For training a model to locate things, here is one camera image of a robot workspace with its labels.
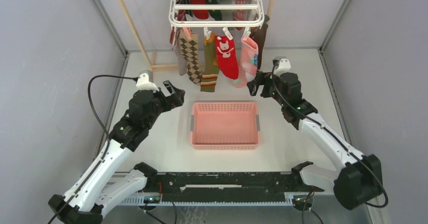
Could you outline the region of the pink patterned sock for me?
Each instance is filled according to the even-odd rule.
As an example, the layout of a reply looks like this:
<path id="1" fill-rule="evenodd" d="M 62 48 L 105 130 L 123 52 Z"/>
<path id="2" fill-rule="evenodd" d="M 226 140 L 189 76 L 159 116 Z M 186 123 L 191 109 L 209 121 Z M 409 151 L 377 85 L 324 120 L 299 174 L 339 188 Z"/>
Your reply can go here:
<path id="1" fill-rule="evenodd" d="M 255 79 L 258 70 L 258 45 L 250 37 L 242 39 L 240 62 L 238 63 L 238 79 L 232 80 L 232 85 L 242 88 Z"/>

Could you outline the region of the pink plastic basket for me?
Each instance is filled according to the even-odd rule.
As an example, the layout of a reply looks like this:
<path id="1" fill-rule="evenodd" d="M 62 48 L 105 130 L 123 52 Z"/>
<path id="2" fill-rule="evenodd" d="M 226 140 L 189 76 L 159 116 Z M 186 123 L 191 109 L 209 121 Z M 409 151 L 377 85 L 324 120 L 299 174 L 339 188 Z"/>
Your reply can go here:
<path id="1" fill-rule="evenodd" d="M 197 150 L 254 150 L 260 144 L 258 105 L 253 101 L 193 104 L 190 144 Z"/>

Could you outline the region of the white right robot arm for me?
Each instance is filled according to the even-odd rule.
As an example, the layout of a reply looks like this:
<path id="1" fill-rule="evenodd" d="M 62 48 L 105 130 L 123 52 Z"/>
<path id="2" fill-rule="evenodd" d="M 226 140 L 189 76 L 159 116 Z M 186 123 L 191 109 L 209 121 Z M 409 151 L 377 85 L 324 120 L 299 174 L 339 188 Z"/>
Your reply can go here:
<path id="1" fill-rule="evenodd" d="M 389 199 L 382 180 L 381 161 L 374 154 L 366 155 L 354 148 L 325 122 L 318 110 L 301 92 L 301 83 L 295 73 L 257 72 L 247 83 L 250 95 L 255 96 L 262 86 L 261 97 L 274 99 L 281 107 L 284 119 L 297 131 L 312 140 L 329 158 L 334 171 L 317 168 L 313 163 L 303 166 L 292 177 L 292 187 L 299 192 L 310 186 L 331 190 L 338 202 L 353 210 L 380 195 Z"/>

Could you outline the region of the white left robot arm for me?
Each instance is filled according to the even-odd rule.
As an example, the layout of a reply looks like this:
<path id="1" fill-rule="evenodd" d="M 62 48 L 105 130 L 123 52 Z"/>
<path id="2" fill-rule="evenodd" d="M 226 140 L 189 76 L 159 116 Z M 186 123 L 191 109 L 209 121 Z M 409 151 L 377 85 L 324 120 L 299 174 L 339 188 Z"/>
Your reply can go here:
<path id="1" fill-rule="evenodd" d="M 63 223 L 101 223 L 105 216 L 131 194 L 152 192 L 158 179 L 139 167 L 106 187 L 118 167 L 138 148 L 160 114 L 180 107 L 185 91 L 163 82 L 166 96 L 154 83 L 140 78 L 138 91 L 129 100 L 128 109 L 114 125 L 109 137 L 90 167 L 63 195 L 53 195 L 48 205 Z"/>

